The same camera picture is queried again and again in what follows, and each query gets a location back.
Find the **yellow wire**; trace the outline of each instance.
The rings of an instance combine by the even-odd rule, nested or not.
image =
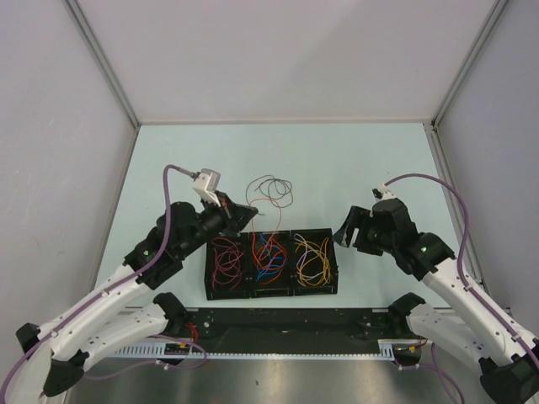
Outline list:
[[[314,254],[314,257],[304,261],[301,266],[296,264],[296,271],[299,275],[298,280],[302,286],[320,286],[321,284],[329,284],[332,281],[333,277],[331,275],[331,266],[329,264],[329,259],[328,259],[328,242],[329,242],[329,238],[326,237],[322,241],[322,245],[318,245],[315,242],[308,242],[308,241],[296,243],[297,245],[296,253],[300,247],[304,247],[307,250],[307,255],[309,253]],[[320,278],[320,280],[317,283],[313,283],[311,282],[313,277],[305,275],[303,273],[303,269],[309,263],[313,262],[316,259],[322,260],[323,269],[322,269],[322,277]]]

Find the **light blue floor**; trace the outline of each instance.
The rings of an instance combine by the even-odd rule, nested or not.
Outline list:
[[[436,175],[420,124],[334,125],[154,125],[142,126],[110,232],[98,282],[123,262],[164,212],[162,171],[173,163],[191,171],[221,173],[219,189],[238,203],[254,178],[274,174],[293,182],[294,205],[283,210],[281,229],[331,227],[337,230],[351,205],[370,208],[371,189],[402,173]],[[171,173],[172,201],[201,210],[189,178]],[[440,186],[407,179],[392,190],[408,206],[420,231],[432,231],[457,250],[456,235]],[[256,231],[271,231],[277,210],[257,205]],[[188,307],[386,307],[410,291],[430,304],[447,304],[407,276],[391,257],[372,257],[335,247],[339,293],[252,300],[207,301],[203,285],[205,249],[192,254],[184,269],[160,290],[172,291]],[[142,306],[152,295],[135,302]]]

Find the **wire bundle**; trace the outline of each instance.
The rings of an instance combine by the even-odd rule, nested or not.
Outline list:
[[[216,290],[218,285],[228,286],[233,290],[242,281],[241,259],[243,252],[235,242],[225,238],[216,237],[212,240],[215,254],[215,269],[211,275],[211,287]]]
[[[432,364],[416,364],[411,366],[402,366],[396,359],[393,362],[399,370],[417,370],[417,369],[427,369],[427,370],[433,370],[438,374],[438,377],[440,378],[441,384],[444,387],[444,390],[446,391],[446,394],[449,396],[451,402],[453,404],[466,404],[466,399],[464,398],[464,393],[462,393],[461,387],[456,383],[456,381],[450,377],[444,370],[440,368],[438,365],[438,359],[436,358],[436,345],[432,343],[430,346],[430,352],[432,354]],[[449,382],[456,390],[456,393],[459,396],[459,400],[455,398],[455,396],[451,393],[451,389],[449,388],[449,385],[447,384]]]
[[[260,192],[275,208],[284,209],[291,206],[294,203],[294,194],[292,193],[292,183],[287,179],[276,178],[271,174],[263,175],[251,181],[245,189],[245,200],[249,203],[248,192],[249,189],[255,185],[258,181],[260,183],[253,190],[254,192]]]
[[[298,282],[301,286],[320,286],[329,284],[333,280],[331,274],[331,266],[328,259],[328,242],[329,238],[326,237],[320,245],[315,242],[309,242],[300,234],[294,235],[296,241],[296,253],[304,247],[305,252],[296,263],[296,271],[298,274]],[[320,261],[322,269],[317,274],[306,274],[304,271],[310,263]]]
[[[282,274],[288,259],[286,249],[275,240],[275,234],[271,234],[266,240],[264,234],[259,234],[257,247],[256,235],[253,233],[253,261],[258,271],[256,282],[260,284],[270,284],[277,280]]]
[[[260,192],[264,197],[257,199],[248,199],[248,192],[252,186],[256,185],[254,192]],[[275,282],[283,272],[288,261],[288,252],[275,240],[275,233],[279,230],[282,219],[282,210],[294,203],[294,194],[292,193],[292,182],[277,178],[267,174],[251,181],[245,189],[245,199],[249,206],[259,200],[267,200],[279,210],[279,222],[275,230],[269,234],[255,234],[254,221],[253,226],[253,265],[257,269],[257,276],[254,279],[257,284],[271,284]]]

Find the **orange wire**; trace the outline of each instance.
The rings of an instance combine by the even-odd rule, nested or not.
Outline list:
[[[280,277],[280,275],[282,274],[283,269],[285,267],[286,259],[288,259],[288,254],[286,253],[285,248],[283,246],[281,246],[275,240],[275,233],[279,230],[279,226],[280,226],[280,223],[282,221],[283,212],[282,212],[282,208],[280,207],[280,205],[276,201],[276,199],[257,198],[257,199],[253,199],[250,202],[248,202],[248,205],[251,206],[251,204],[253,202],[256,202],[257,200],[268,200],[269,202],[275,203],[277,209],[279,209],[279,221],[277,222],[277,227],[275,228],[275,230],[269,236],[268,241],[266,242],[266,244],[263,245],[261,248],[259,248],[258,251],[255,248],[255,246],[256,246],[256,233],[254,232],[254,218],[251,220],[251,227],[253,229],[253,243],[252,243],[252,246],[251,246],[251,253],[253,254],[253,260],[254,260],[254,262],[256,264],[257,270],[259,272],[261,272],[261,271],[269,269],[271,264],[273,263],[275,257],[277,255],[279,255],[279,253],[277,253],[272,259],[270,259],[270,261],[267,264],[265,264],[265,265],[262,264],[264,259],[266,259],[270,255],[270,251],[273,248],[274,244],[277,246],[277,248],[280,250],[280,253],[282,253],[282,255],[283,255],[283,264],[280,266],[278,274],[274,278],[270,279],[267,282],[259,282],[260,284],[270,284],[272,282],[275,282]]]
[[[199,340],[199,332],[197,331],[195,324],[188,322],[185,325],[189,328],[189,330],[191,330],[191,339],[194,343],[196,343]]]

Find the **metal frame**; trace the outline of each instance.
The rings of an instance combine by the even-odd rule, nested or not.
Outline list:
[[[427,142],[429,142],[430,151],[435,161],[436,171],[438,176],[446,181],[449,185],[455,186],[451,170],[446,159],[446,154],[442,148],[440,142],[440,136],[438,131],[432,124],[424,124],[424,132],[427,135]],[[455,197],[447,190],[443,189],[444,196],[446,197],[447,206],[451,215],[451,221],[455,227],[455,232],[460,236],[464,233],[464,215],[462,214],[461,206]],[[473,244],[473,239],[470,237],[466,245],[466,254],[464,257],[464,263],[467,270],[473,275],[476,282],[482,284],[485,291],[488,293],[487,285],[483,280],[483,271],[479,263],[478,254]]]
[[[202,353],[193,352],[191,348],[188,353],[165,354],[165,346],[168,342],[163,341],[142,341],[127,345],[117,350],[108,358],[117,359],[202,359]],[[212,360],[233,359],[233,360],[395,360],[392,351],[392,343],[378,342],[380,353],[342,353],[342,354],[281,354],[281,353],[209,353],[208,358]]]
[[[472,48],[470,49],[470,51],[467,53],[466,57],[464,58],[464,62],[462,63],[461,68],[456,74],[456,77],[453,80],[453,83],[449,87],[449,91],[444,97],[440,107],[436,111],[435,117],[432,121],[432,124],[435,127],[435,129],[437,129],[440,126],[441,121],[446,116],[447,110],[449,109],[449,107],[451,106],[451,103],[453,102],[456,95],[458,94],[458,91],[461,88],[462,84],[468,77],[468,74],[475,66],[475,63],[479,55],[481,54],[481,51],[487,44],[488,40],[491,38],[492,33],[494,32],[494,29],[498,25],[498,22],[500,21],[501,17],[504,14],[504,11],[507,9],[507,6],[510,4],[510,2],[511,0],[498,0],[494,4],[492,10],[490,11],[490,15],[487,17],[487,20],[484,22],[483,27],[481,27],[478,37],[475,39],[472,45]]]
[[[116,96],[120,102],[121,108],[124,110],[125,116],[133,125],[135,130],[138,130],[141,123],[138,121],[135,115],[135,111],[131,106],[131,103],[125,95],[124,88],[121,86],[115,71],[110,65],[109,59],[105,55],[103,48],[99,44],[92,27],[88,22],[88,19],[84,15],[84,12],[77,0],[62,0],[65,4],[67,11],[71,15],[73,22],[77,26],[84,42],[88,46],[90,53],[94,60],[98,64],[99,70],[103,73],[105,81],[109,84],[112,93]]]
[[[89,277],[88,287],[86,289],[87,292],[90,292],[96,285],[96,281],[99,275],[99,268],[101,267],[101,263],[103,261],[104,250],[107,247],[107,241],[109,240],[110,230],[112,229],[112,223],[114,222],[116,211],[118,210],[118,204],[120,203],[121,191],[124,188],[125,179],[127,178],[127,171],[129,170],[129,166],[131,165],[131,159],[133,158],[133,153],[135,152],[136,138],[138,137],[139,130],[140,130],[140,127],[136,130],[136,135],[133,136],[131,140],[131,144],[129,145],[128,157],[126,158],[125,165],[122,168],[120,183],[118,184],[118,188],[115,191],[114,206],[109,211],[107,230],[105,234],[103,234],[103,238],[99,246],[98,259],[94,267],[91,269],[92,273],[91,273],[91,276]]]

